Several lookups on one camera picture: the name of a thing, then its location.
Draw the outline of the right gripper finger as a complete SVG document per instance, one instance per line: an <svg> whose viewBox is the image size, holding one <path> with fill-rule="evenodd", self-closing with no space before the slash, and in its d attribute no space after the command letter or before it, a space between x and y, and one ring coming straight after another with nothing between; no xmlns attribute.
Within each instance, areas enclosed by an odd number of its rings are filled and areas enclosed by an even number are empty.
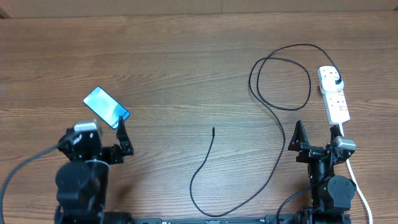
<svg viewBox="0 0 398 224"><path fill-rule="evenodd" d="M307 150L309 147L308 137L303 126L302 120L298 120L295 125L295 130L288 146L289 151L300 152Z"/></svg>
<svg viewBox="0 0 398 224"><path fill-rule="evenodd" d="M338 125L333 125L330 128L331 139L330 142L333 142L335 138L342 136L340 127Z"/></svg>

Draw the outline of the Samsung Galaxy smartphone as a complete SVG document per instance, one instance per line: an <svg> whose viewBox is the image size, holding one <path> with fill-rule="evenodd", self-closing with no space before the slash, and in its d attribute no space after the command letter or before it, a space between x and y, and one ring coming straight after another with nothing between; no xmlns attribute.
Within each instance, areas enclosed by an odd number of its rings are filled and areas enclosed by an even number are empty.
<svg viewBox="0 0 398 224"><path fill-rule="evenodd" d="M96 113L111 128L117 129L120 117L127 120L130 112L111 95L97 86L83 99L84 104Z"/></svg>

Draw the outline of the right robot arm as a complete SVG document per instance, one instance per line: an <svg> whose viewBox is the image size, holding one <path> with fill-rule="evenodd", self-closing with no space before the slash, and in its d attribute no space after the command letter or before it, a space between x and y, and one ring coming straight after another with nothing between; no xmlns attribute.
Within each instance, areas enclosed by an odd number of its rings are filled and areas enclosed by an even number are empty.
<svg viewBox="0 0 398 224"><path fill-rule="evenodd" d="M331 142L325 147L309 143L301 120L296 122L288 150L298 152L297 162L307 165L310 178L311 206L295 215L294 223L350 223L357 186L353 180L335 175L334 166L345 163L355 152L356 143L344 137L337 125L330 128Z"/></svg>

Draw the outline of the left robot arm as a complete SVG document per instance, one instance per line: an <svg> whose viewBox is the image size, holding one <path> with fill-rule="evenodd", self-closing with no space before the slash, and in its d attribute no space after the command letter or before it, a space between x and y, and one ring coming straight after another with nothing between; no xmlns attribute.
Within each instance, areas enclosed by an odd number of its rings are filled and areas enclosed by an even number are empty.
<svg viewBox="0 0 398 224"><path fill-rule="evenodd" d="M129 212L107 212L106 196L110 166L122 164L134 153L124 119L119 117L119 144L103 146L98 121L79 121L66 129L58 150L70 160L55 177L58 187L55 223L134 223Z"/></svg>

